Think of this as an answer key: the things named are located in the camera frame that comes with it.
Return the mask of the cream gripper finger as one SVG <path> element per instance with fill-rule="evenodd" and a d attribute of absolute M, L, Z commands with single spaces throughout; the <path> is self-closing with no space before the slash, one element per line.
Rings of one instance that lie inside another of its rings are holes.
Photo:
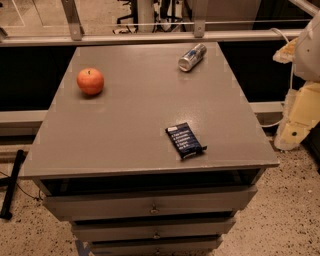
<path fill-rule="evenodd" d="M 273 55 L 273 60 L 282 64 L 287 64 L 289 62 L 292 62 L 294 59 L 295 46 L 297 41 L 298 39 L 295 38 L 289 41 L 282 48 L 277 50 L 276 53 Z"/>
<path fill-rule="evenodd" d="M 309 135 L 310 129 L 299 123 L 282 121 L 278 126 L 274 139 L 274 146 L 283 151 L 297 148 Z"/>

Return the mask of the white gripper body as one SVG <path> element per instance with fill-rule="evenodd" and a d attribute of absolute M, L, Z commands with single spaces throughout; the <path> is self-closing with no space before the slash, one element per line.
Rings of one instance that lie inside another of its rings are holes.
<path fill-rule="evenodd" d="M 320 83 L 308 81 L 298 90 L 289 113 L 289 121 L 308 129 L 318 124 L 320 121 Z"/>

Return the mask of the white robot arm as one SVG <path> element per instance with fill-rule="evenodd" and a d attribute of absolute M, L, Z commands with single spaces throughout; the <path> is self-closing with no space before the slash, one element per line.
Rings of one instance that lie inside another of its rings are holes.
<path fill-rule="evenodd" d="M 276 51 L 273 60 L 291 62 L 293 74 L 305 81 L 300 89 L 288 90 L 274 139 L 277 149 L 292 150 L 320 122 L 320 12 L 297 38 Z"/>

